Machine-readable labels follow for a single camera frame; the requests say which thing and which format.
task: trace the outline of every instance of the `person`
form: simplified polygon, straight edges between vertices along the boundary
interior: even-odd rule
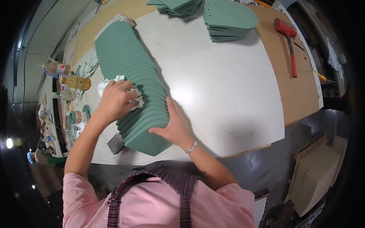
[[[177,104],[166,98],[170,121],[151,134],[189,152],[191,162],[159,161],[121,180],[98,201],[87,171],[99,135],[124,116],[137,98],[131,81],[110,81],[65,165],[63,227],[255,227],[254,194],[241,189],[233,174],[196,145]]]
[[[66,158],[56,158],[51,155],[50,150],[42,151],[39,148],[35,150],[35,152],[27,153],[28,161],[34,165],[34,163],[38,163],[44,166],[56,166],[58,168],[65,167]]]

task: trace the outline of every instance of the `plywood sheet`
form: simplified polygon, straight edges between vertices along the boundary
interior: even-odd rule
[[[258,18],[259,22],[255,30],[265,46],[275,72],[283,103],[285,124],[295,122],[318,111],[319,96],[308,54],[293,44],[298,74],[297,78],[293,78],[287,39],[274,28],[275,18],[290,23],[288,17],[274,9],[251,5],[249,8]],[[304,48],[299,36],[293,38],[292,42]]]
[[[94,46],[94,37],[96,34],[116,14],[122,13],[127,15],[130,19],[135,20],[157,9],[156,6],[146,5],[146,3],[147,0],[117,0],[94,16],[76,34],[72,66],[74,66]]]

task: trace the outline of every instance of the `left hand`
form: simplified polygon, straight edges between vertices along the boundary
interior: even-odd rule
[[[138,98],[136,91],[128,91],[133,88],[131,81],[120,80],[115,82],[111,80],[103,91],[99,107],[94,115],[99,115],[98,119],[102,120],[105,125],[122,118],[137,103],[128,103],[129,100]]]

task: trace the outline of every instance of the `yellow cap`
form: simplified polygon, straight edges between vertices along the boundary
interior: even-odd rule
[[[59,83],[60,84],[65,83],[65,77],[64,76],[59,77]]]

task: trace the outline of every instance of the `paint can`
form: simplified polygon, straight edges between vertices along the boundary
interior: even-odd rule
[[[73,111],[69,114],[70,123],[78,124],[82,121],[82,113],[80,111]]]

